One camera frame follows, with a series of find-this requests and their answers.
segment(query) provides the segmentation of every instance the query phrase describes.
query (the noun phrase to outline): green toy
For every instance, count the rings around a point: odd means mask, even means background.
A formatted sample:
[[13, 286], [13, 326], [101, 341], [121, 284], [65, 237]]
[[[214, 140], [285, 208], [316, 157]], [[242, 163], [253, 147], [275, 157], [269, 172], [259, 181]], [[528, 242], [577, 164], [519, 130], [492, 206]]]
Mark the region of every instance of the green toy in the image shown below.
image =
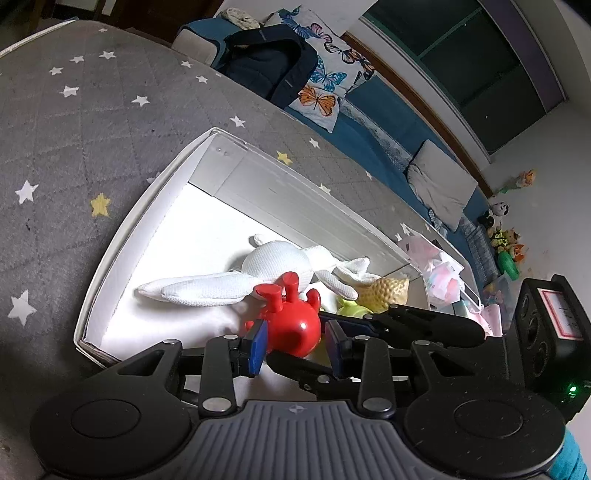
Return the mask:
[[366, 313], [373, 313], [369, 308], [357, 305], [357, 302], [354, 300], [345, 300], [339, 297], [338, 302], [342, 307], [339, 308], [336, 313], [344, 317], [354, 317], [356, 319], [361, 319]]
[[519, 270], [517, 270], [515, 262], [513, 262], [513, 259], [507, 252], [502, 251], [499, 254], [496, 264], [499, 266], [501, 273], [507, 272], [511, 280], [517, 280], [519, 278]]

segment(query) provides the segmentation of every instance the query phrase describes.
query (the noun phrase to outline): yellow star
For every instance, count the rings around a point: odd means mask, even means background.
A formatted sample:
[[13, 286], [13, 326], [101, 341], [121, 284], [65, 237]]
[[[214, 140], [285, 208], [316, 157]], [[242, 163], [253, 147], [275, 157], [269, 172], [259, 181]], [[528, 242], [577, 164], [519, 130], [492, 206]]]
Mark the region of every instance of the yellow star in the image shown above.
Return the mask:
[[107, 205], [111, 203], [111, 199], [108, 199], [102, 193], [99, 193], [98, 197], [90, 201], [92, 206], [92, 216], [97, 217], [99, 215], [109, 216], [107, 211]]
[[288, 167], [293, 163], [289, 158], [287, 158], [287, 153], [281, 153], [277, 150], [277, 160], [282, 161]]

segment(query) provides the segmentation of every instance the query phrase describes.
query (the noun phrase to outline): white plush bunny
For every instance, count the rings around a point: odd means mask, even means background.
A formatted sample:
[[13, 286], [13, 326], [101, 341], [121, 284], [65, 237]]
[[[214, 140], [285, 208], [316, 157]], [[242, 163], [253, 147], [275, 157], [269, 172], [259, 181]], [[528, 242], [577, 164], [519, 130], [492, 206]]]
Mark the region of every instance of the white plush bunny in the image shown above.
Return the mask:
[[257, 285], [277, 283], [285, 272], [296, 272], [300, 292], [308, 287], [315, 274], [337, 295], [355, 300], [357, 292], [352, 286], [368, 285], [379, 278], [367, 273], [369, 258], [343, 262], [320, 245], [300, 249], [279, 240], [264, 243], [259, 235], [254, 236], [254, 241], [258, 247], [244, 259], [240, 271], [163, 278], [139, 286], [138, 292], [154, 300], [188, 306], [230, 305], [254, 294]]

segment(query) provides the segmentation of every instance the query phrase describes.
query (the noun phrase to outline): orange butterfly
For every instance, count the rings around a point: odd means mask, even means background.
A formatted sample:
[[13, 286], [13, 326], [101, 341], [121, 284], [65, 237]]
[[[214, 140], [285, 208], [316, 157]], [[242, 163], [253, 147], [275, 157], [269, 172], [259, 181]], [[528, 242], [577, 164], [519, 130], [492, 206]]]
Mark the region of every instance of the orange butterfly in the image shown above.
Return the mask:
[[322, 93], [316, 93], [316, 89], [306, 85], [304, 89], [298, 94], [300, 103], [304, 106], [314, 105], [315, 109], [317, 106], [320, 107], [320, 113], [324, 116], [331, 116], [332, 109], [336, 105], [336, 98], [334, 95], [323, 95]]

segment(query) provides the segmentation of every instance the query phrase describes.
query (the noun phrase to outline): blue gripper pad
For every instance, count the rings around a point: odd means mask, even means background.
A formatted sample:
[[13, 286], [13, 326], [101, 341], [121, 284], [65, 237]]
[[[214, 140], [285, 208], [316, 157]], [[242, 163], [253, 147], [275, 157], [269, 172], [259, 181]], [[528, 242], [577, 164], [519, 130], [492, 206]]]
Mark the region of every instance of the blue gripper pad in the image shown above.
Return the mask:
[[326, 353], [329, 356], [330, 366], [333, 369], [333, 375], [336, 378], [341, 378], [343, 376], [341, 347], [328, 323], [326, 323], [326, 327], [324, 328], [324, 340], [326, 342]]
[[267, 354], [268, 326], [266, 322], [261, 323], [259, 331], [252, 339], [251, 356], [248, 359], [248, 371], [251, 375], [258, 375], [261, 365]]

